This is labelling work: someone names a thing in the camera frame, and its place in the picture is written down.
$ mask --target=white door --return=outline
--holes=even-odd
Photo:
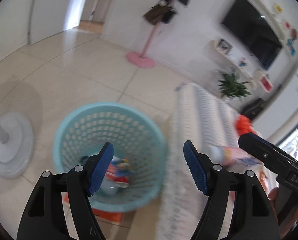
[[[35,0],[30,43],[34,44],[54,34],[79,25],[85,0]]]

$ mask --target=beige floor tile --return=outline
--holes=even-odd
[[[159,219],[160,198],[152,200],[148,205],[139,208],[134,216],[128,240],[154,240],[156,224]]]
[[[157,65],[153,69],[139,69],[125,93],[171,114],[176,105],[175,89],[181,82],[190,81]]]
[[[101,34],[103,31],[103,23],[93,21],[80,21],[80,25],[77,28],[80,30]]]
[[[51,62],[118,91],[123,91],[138,69],[127,61],[124,51],[100,39],[69,50]]]
[[[27,77],[0,103],[0,116],[20,111],[33,124],[34,154],[23,175],[35,183],[45,170],[54,174],[53,137],[63,118],[80,106],[116,101],[119,95],[110,88],[51,63]]]
[[[46,61],[15,51],[0,62],[0,102],[24,78]]]
[[[24,53],[37,56],[45,60],[51,60],[69,49],[73,49],[85,42],[98,38],[99,34],[86,32],[79,29],[71,29],[58,33],[33,45],[26,45],[19,49]]]
[[[33,188],[22,176],[12,180],[0,177],[0,223],[14,239]]]
[[[113,222],[113,221],[110,221],[108,219],[105,219],[105,218],[102,218],[102,217],[99,217],[99,216],[95,216],[95,217],[96,217],[97,220],[106,222],[108,224],[130,228],[131,224],[132,224],[132,221],[133,221],[134,215],[135,215],[135,211],[123,213],[120,223]]]
[[[69,235],[75,239],[79,239],[78,234],[76,232],[76,228],[74,226],[71,211],[68,212],[66,221],[67,221]],[[98,220],[98,224],[106,240],[126,240],[127,239],[129,228],[112,225],[100,220]]]
[[[170,114],[127,95],[123,95],[119,100],[119,103],[134,107],[140,112],[146,114],[150,119],[152,119],[156,123],[156,125],[164,134],[164,136],[166,138],[168,137]]]

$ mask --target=pink round base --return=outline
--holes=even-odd
[[[141,53],[138,52],[130,52],[126,57],[131,63],[138,67],[150,69],[156,66],[156,62],[153,59],[149,57],[141,57]]]

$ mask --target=metal screw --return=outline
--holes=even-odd
[[[82,165],[78,165],[74,168],[75,171],[82,171],[83,170],[83,166]]]
[[[48,176],[50,176],[50,172],[49,171],[45,171],[42,173],[42,177],[43,178],[47,178]]]
[[[213,169],[214,169],[215,171],[221,171],[221,170],[222,170],[222,167],[221,167],[219,164],[215,164],[215,165],[213,166]]]
[[[255,175],[255,173],[253,172],[253,171],[247,171],[247,175],[249,176],[249,177],[253,177],[254,175]]]

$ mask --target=brown bag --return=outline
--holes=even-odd
[[[144,18],[152,25],[156,25],[157,23],[160,23],[162,21],[164,14],[168,10],[168,5],[161,5],[160,3],[158,3],[144,15]]]

